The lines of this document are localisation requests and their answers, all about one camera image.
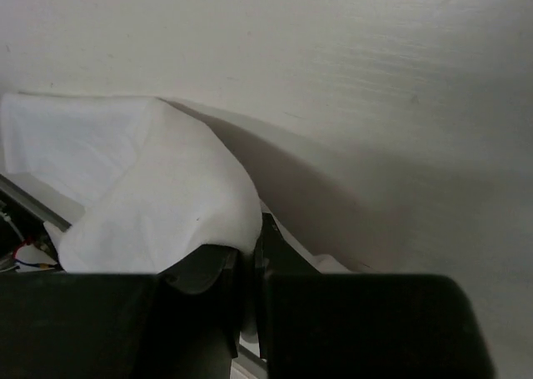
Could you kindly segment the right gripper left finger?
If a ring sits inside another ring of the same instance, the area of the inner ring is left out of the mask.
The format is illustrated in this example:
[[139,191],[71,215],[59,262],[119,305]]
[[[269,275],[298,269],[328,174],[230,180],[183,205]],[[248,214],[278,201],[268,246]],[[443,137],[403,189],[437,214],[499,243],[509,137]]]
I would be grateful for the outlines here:
[[159,274],[1,277],[4,378],[227,378],[241,258],[205,245]]

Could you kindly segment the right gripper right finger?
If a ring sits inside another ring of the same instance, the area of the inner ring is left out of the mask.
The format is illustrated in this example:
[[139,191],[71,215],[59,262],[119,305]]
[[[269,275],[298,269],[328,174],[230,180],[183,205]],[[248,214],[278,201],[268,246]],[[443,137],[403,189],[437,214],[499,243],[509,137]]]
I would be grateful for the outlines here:
[[262,217],[254,252],[271,378],[492,378],[473,307],[449,277],[321,273]]

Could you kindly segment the white skirt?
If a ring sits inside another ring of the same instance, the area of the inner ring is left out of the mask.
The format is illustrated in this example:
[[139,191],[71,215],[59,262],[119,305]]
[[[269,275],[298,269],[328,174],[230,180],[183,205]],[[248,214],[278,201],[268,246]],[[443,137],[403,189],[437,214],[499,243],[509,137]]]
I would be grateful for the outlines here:
[[250,258],[266,211],[204,122],[154,97],[1,101],[5,168],[84,207],[57,251],[70,273],[160,273],[203,245]]

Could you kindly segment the aluminium rail front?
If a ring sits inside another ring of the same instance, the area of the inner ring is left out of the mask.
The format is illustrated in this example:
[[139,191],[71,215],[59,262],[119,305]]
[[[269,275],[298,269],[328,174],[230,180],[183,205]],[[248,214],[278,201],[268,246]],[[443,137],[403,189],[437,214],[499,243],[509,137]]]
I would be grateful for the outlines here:
[[[1,197],[17,204],[19,209],[27,215],[32,215],[34,220],[50,222],[60,231],[66,231],[70,223],[56,214],[52,209],[38,201],[35,197],[22,190],[15,183],[1,176]],[[241,343],[238,344],[239,355],[232,360],[230,378],[267,378],[266,363],[247,349]]]

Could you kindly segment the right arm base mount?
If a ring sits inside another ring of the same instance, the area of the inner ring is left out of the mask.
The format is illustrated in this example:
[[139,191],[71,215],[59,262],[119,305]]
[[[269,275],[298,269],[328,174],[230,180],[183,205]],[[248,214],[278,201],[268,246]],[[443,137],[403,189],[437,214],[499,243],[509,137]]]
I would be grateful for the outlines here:
[[64,219],[5,177],[1,178],[1,273],[62,270],[52,238],[70,227]]

